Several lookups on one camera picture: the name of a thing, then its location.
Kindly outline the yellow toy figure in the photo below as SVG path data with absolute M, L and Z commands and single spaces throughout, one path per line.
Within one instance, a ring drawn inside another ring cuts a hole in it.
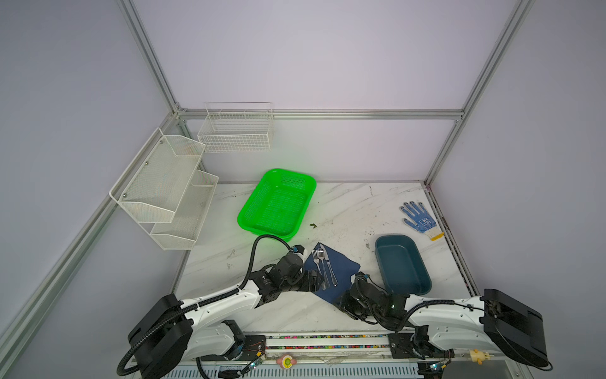
M 478 349 L 470 349 L 470 360 L 479 366 L 482 366 L 484 362 L 491 360 L 494 355 L 491 355 L 489 352 L 481 351 Z

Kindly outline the silver metal spoon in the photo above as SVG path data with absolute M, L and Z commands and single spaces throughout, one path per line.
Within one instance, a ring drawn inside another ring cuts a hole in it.
M 326 266 L 326 256 L 325 256 L 325 251 L 322 248 L 319 248 L 317 250 L 317 256 L 320 259 L 320 268 L 321 271 L 323 273 L 323 278 L 324 278 L 324 283 L 323 283 L 323 290 L 326 291 L 328 286 L 329 286 L 329 279 L 328 279 L 328 270 L 327 270 L 327 266 Z

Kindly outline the dark blue paper napkin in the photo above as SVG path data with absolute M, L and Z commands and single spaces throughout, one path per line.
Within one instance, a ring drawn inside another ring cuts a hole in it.
M 331 249 L 326 244 L 317 243 L 315 246 L 315 250 L 319 248 L 324 248 L 324 250 L 328 251 L 328 255 L 330 257 L 332 268 L 335 272 L 337 280 L 339 282 L 337 287 L 334 287 L 331 283 L 330 275 L 328 272 L 329 286 L 325 292 L 322 289 L 318 292 L 314 292 L 314 294 L 321 298 L 326 303 L 334 304 L 334 301 L 342 295 L 343 292 L 348 291 L 352 286 L 352 278 L 356 273 L 360 271 L 361 265 L 357 262 L 350 260 L 345 255 L 340 252 Z M 305 264 L 305 270 L 317 270 L 315 263 L 312 260 L 312 254 L 309 254 L 307 257 Z

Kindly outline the aluminium front rail frame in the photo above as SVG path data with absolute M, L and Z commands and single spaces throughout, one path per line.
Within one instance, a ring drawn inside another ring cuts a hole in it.
M 525 366 L 504 355 L 482 366 L 467 350 L 450 359 L 421 360 L 394 354 L 389 332 L 249 333 L 239 335 L 222 355 L 189 353 L 165 378 L 221 378 L 247 369 L 246 378 L 530 378 Z M 283 370 L 276 360 L 292 355 L 297 364 Z

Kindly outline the blue white work glove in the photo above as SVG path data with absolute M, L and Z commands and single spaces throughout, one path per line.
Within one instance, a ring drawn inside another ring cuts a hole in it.
M 436 220 L 422 202 L 405 202 L 399 209 L 406 216 L 403 219 L 404 224 L 416 232 L 427 236 L 431 241 L 437 241 L 444 237 L 444 233 Z

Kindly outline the silver metal fork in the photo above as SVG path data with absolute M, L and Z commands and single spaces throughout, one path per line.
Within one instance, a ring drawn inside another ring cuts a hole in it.
M 318 255 L 317 250 L 312 251 L 312 260 L 315 263 L 315 265 L 317 267 L 317 271 L 320 274 L 321 279 L 322 279 L 321 289 L 323 292 L 325 292 L 327 289 L 327 279 L 326 279 L 326 276 L 323 273 L 322 269 L 320 268 L 320 257 Z

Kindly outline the dark teal plastic tray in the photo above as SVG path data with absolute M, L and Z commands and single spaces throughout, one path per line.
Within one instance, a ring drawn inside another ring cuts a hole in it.
M 388 292 L 426 295 L 432 290 L 431 277 L 412 238 L 382 235 L 375 242 L 375 253 Z

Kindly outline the pink green round toy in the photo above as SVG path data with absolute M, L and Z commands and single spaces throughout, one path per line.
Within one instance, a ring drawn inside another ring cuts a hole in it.
M 297 364 L 297 360 L 292 355 L 282 355 L 276 360 L 276 363 L 283 369 L 289 370 Z

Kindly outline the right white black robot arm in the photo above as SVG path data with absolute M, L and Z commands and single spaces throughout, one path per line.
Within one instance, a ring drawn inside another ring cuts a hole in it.
M 542 371 L 551 371 L 543 317 L 496 289 L 461 299 L 388 293 L 359 273 L 334 305 L 354 320 L 389 331 L 394 354 L 421 360 L 450 359 L 457 350 L 501 353 Z

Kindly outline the white mesh two-tier shelf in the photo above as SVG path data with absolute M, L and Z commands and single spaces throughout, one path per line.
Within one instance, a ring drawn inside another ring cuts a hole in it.
M 110 198 L 162 250 L 190 250 L 219 177 L 201 169 L 206 146 L 157 129 L 113 185 Z

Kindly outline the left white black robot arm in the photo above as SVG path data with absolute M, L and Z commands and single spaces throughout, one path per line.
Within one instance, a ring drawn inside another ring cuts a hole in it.
M 284 292 L 316 292 L 323 283 L 317 270 L 276 264 L 249 273 L 244 287 L 188 300 L 165 295 L 130 331 L 129 350 L 116 372 L 119 376 L 139 372 L 143 378 L 161 378 L 194 350 L 208 347 L 211 355 L 222 355 L 232 347 L 211 342 L 196 345 L 194 335 L 224 326 L 231 315 L 270 303 Z

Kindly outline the silver metal knife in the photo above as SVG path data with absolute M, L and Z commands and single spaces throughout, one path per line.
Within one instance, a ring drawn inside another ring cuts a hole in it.
M 335 272 L 332 268 L 330 257 L 328 255 L 328 251 L 326 251 L 326 250 L 324 251 L 324 260 L 325 260 L 326 266 L 328 267 L 328 272 L 330 275 L 331 283 L 334 287 L 337 287 L 339 282 L 338 282 Z

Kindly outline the green plastic perforated basket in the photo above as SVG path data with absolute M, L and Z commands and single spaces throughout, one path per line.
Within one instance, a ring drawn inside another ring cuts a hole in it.
M 254 235 L 289 241 L 298 233 L 316 188 L 310 175 L 269 170 L 238 213 L 238 226 Z

